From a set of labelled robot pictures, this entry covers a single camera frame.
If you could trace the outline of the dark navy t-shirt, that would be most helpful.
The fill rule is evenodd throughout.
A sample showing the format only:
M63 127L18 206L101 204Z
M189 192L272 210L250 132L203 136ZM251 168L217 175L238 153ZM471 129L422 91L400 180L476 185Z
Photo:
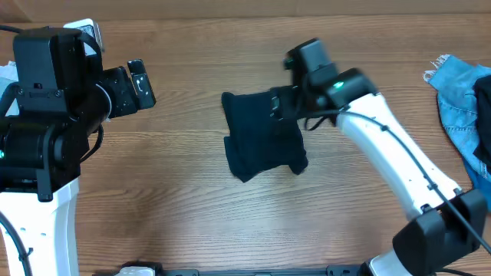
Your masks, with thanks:
M301 174L308 166L302 133L294 119L279 119L274 99L289 96L291 86L273 87L257 94L224 92L222 108L229 127L224 138L231 173L248 182L261 172L288 166Z

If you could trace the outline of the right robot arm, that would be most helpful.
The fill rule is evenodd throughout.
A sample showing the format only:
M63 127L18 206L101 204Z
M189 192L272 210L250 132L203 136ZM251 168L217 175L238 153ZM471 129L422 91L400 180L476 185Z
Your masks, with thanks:
M407 224L391 249L363 263L360 275L434 275L488 248L483 194L462 188L425 155L359 69L339 71L322 41L291 49L285 69L292 88L272 99L279 120L326 120L351 139L397 197Z

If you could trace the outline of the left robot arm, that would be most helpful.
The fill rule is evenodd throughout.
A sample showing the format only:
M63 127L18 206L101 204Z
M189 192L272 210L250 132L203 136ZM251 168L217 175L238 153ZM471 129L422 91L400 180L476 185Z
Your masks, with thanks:
M106 69L76 28L14 29L17 78L1 97L1 232L13 275L77 275L81 164L104 122L153 107L144 63Z

